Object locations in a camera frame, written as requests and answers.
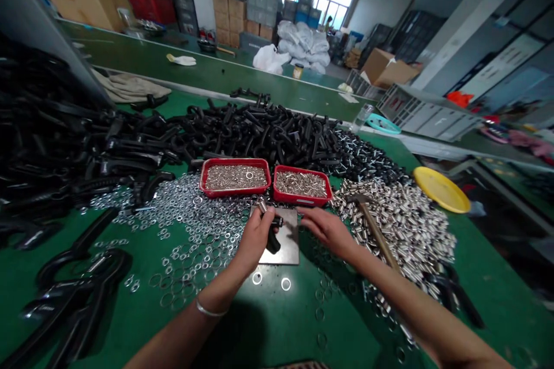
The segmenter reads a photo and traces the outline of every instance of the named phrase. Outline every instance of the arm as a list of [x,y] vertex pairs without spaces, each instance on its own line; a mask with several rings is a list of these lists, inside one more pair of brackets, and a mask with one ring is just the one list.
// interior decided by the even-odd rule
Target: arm
[[446,308],[356,244],[337,216],[319,208],[298,211],[302,225],[383,293],[439,367],[510,367]]
[[244,228],[237,255],[227,269],[204,288],[191,304],[164,327],[127,363],[125,369],[189,367],[221,317],[201,312],[197,302],[213,314],[225,313],[244,280],[255,270],[267,244],[275,208],[261,218],[256,209]]

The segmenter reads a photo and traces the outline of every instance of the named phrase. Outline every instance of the hand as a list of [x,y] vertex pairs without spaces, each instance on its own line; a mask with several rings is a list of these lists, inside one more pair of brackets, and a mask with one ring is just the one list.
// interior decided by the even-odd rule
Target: hand
[[337,257],[349,262],[358,245],[340,218],[320,208],[298,208],[307,227]]
[[237,255],[233,259],[244,270],[245,277],[256,269],[264,253],[267,245],[267,235],[274,217],[275,208],[273,206],[268,206],[264,217],[261,216],[260,208],[256,208],[248,222],[246,222]]

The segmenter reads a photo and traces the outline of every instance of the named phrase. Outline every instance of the metal plate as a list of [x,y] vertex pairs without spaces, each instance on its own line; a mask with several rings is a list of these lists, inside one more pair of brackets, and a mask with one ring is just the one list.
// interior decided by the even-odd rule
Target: metal plate
[[[250,210],[250,215],[254,212],[256,206]],[[283,218],[285,222],[279,228],[277,240],[281,244],[281,249],[273,255],[265,250],[260,258],[260,264],[300,264],[300,248],[298,247],[298,213],[295,209],[275,209],[277,215]]]

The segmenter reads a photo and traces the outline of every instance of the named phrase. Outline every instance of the yellow plastic lid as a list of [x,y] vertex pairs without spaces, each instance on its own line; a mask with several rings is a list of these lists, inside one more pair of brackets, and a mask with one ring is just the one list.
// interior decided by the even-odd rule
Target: yellow plastic lid
[[471,209],[466,194],[441,173],[421,166],[414,170],[414,177],[421,190],[444,209],[454,213],[467,213]]

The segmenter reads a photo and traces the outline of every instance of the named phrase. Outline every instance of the plastic bottle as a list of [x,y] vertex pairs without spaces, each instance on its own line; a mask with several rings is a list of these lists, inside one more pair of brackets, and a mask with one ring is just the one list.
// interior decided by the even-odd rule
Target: plastic bottle
[[373,105],[364,104],[364,106],[360,109],[360,112],[354,119],[354,121],[352,121],[352,125],[350,126],[350,131],[352,131],[354,134],[358,134],[358,131],[368,120],[369,116],[371,115],[374,109],[375,108]]

